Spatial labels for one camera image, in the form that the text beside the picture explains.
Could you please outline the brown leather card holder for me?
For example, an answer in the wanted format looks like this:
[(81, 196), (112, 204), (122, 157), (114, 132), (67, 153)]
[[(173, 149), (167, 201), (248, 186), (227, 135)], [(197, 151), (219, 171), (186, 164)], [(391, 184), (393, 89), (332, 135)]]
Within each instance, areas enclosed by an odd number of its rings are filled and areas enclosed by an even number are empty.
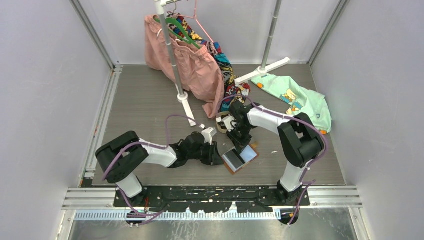
[(258, 157), (259, 153), (251, 144), (247, 145), (241, 151), (233, 147), (221, 155), (225, 167), (232, 175), (235, 175)]

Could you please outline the beige oval card tray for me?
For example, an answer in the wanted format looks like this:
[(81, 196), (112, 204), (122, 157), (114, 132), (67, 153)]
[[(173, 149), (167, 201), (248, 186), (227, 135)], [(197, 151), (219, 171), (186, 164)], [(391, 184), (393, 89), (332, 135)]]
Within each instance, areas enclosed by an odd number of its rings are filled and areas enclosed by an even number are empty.
[(226, 134), (228, 132), (227, 127), (229, 127), (230, 131), (233, 131), (236, 127), (233, 126), (232, 120), (234, 119), (229, 111), (218, 113), (215, 118), (217, 130), (222, 134)]

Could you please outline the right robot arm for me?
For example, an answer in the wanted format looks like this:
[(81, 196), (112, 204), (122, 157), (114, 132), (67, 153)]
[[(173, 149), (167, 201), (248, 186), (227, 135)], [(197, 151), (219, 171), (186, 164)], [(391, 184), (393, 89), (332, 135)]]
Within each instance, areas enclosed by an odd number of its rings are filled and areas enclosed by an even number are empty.
[(291, 205), (300, 194), (306, 171), (325, 149), (322, 134), (305, 113), (290, 116), (255, 103), (233, 103), (229, 118), (226, 135), (238, 153), (250, 144), (252, 129), (262, 128), (279, 136), (287, 164), (276, 185), (276, 198), (283, 205)]

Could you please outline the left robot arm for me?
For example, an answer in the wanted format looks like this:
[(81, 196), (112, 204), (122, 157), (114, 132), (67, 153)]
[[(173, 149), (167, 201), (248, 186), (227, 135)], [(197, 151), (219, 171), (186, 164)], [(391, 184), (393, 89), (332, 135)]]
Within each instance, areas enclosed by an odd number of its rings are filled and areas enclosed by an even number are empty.
[(121, 198), (135, 207), (141, 206), (147, 197), (142, 182), (134, 174), (141, 164), (175, 169), (189, 160), (207, 166), (224, 163), (217, 142), (197, 131), (170, 145), (156, 145), (139, 138), (135, 131), (128, 131), (98, 148), (95, 157), (103, 170), (102, 180), (116, 185)]

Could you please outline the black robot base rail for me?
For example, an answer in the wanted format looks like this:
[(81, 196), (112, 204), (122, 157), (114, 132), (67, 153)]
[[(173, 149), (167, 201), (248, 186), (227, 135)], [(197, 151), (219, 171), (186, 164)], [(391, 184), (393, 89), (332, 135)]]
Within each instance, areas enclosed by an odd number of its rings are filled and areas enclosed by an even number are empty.
[(114, 207), (140, 207), (152, 212), (169, 213), (226, 213), (235, 205), (237, 213), (267, 213), (274, 207), (295, 207), (298, 203), (309, 206), (310, 200), (301, 191), (284, 199), (275, 186), (147, 186), (141, 195), (125, 202), (123, 194), (116, 192)]

